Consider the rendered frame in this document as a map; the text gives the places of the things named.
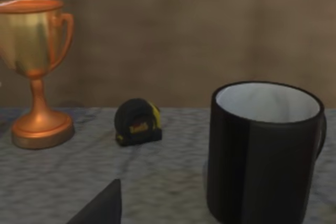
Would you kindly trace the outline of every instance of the gray tabletop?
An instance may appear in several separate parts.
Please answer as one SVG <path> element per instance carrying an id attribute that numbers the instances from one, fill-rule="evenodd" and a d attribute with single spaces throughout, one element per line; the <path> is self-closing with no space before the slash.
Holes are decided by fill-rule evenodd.
<path id="1" fill-rule="evenodd" d="M 42 151 L 10 142 L 21 109 L 1 109 L 0 224 L 64 224 L 113 179 L 122 180 L 123 224 L 216 223 L 205 202 L 202 168 L 209 109 L 162 109 L 163 141 L 120 148 L 113 108 L 60 109 L 76 135 Z M 317 161 L 304 224 L 336 222 L 336 110 Z"/>

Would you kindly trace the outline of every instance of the mug rim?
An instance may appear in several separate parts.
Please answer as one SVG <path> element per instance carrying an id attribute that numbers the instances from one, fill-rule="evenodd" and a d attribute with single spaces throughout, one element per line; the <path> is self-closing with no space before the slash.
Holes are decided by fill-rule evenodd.
<path id="1" fill-rule="evenodd" d="M 0 2 L 0 14 L 28 14 L 62 8 L 61 0 L 6 0 Z"/>
<path id="2" fill-rule="evenodd" d="M 228 88 L 228 87 L 233 87 L 233 86 L 237 86 L 237 85 L 240 85 L 240 84 L 252 84 L 252 83 L 264 83 L 264 84 L 270 84 L 270 85 L 274 85 L 274 86 L 282 86 L 282 87 L 287 87 L 287 88 L 292 88 L 292 89 L 295 89 L 295 90 L 298 90 L 298 91 L 301 91 L 307 95 L 309 95 L 310 97 L 312 97 L 316 103 L 319 105 L 319 111 L 312 117 L 310 118 L 307 118 L 307 119 L 304 119 L 304 120 L 300 120 L 300 121 L 294 121 L 294 122 L 266 122 L 266 121 L 259 121 L 259 120 L 254 120 L 254 119 L 249 119 L 249 118 L 245 118 L 243 116 L 239 116 L 239 115 L 236 115 L 236 114 L 233 114 L 227 110 L 225 110 L 224 108 L 222 108 L 216 101 L 216 97 L 218 95 L 219 92 L 221 92 L 222 90 Z M 302 88 L 299 88 L 299 87 L 296 87 L 296 86 L 293 86 L 293 85 L 290 85 L 290 84 L 286 84 L 286 83 L 281 83 L 281 82 L 273 82 L 273 81 L 238 81 L 238 82 L 232 82 L 232 83 L 229 83 L 229 84 L 226 84 L 226 85 L 223 85 L 219 88 L 217 88 L 214 92 L 213 92 L 213 95 L 212 95 L 212 106 L 215 105 L 218 109 L 222 110 L 223 112 L 231 115 L 231 116 L 234 116 L 236 118 L 239 118 L 241 120 L 245 120 L 245 121 L 249 121 L 251 123 L 258 123 L 258 124 L 266 124 L 266 125 L 292 125 L 292 124 L 302 124 L 302 123 L 306 123 L 306 122 L 310 122 L 310 121 L 314 121 L 316 120 L 317 118 L 323 116 L 324 114 L 324 111 L 325 111 L 325 107 L 324 107 L 324 104 L 322 103 L 322 101 L 316 96 L 314 95 L 313 93 L 307 91 L 307 90 L 304 90 Z"/>

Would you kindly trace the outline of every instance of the tape measure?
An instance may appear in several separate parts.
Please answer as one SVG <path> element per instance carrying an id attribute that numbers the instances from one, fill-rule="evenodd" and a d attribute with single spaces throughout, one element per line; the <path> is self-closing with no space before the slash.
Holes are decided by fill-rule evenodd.
<path id="1" fill-rule="evenodd" d="M 128 100 L 114 116 L 115 139 L 120 146 L 138 145 L 162 139 L 160 110 L 140 98 Z"/>

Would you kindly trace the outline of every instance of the wooden wall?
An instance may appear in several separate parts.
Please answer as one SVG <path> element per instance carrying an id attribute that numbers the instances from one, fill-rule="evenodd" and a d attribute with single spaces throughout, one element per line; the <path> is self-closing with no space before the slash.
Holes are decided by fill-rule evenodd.
<path id="1" fill-rule="evenodd" d="M 294 84 L 336 107 L 336 0 L 63 0 L 76 30 L 46 80 L 53 106 L 208 106 L 240 80 Z M 30 104 L 0 62 L 0 105 Z"/>

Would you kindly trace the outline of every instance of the gold trophy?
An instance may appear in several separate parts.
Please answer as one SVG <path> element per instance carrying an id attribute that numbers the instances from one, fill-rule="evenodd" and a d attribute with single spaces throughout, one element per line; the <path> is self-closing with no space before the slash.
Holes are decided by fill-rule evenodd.
<path id="1" fill-rule="evenodd" d="M 12 126 L 12 141 L 21 148 L 53 147 L 75 133 L 70 116 L 48 107 L 42 80 L 62 62 L 72 41 L 73 17 L 62 13 L 62 7 L 59 0 L 0 2 L 0 56 L 10 68 L 29 78 L 33 94 L 31 111 Z"/>

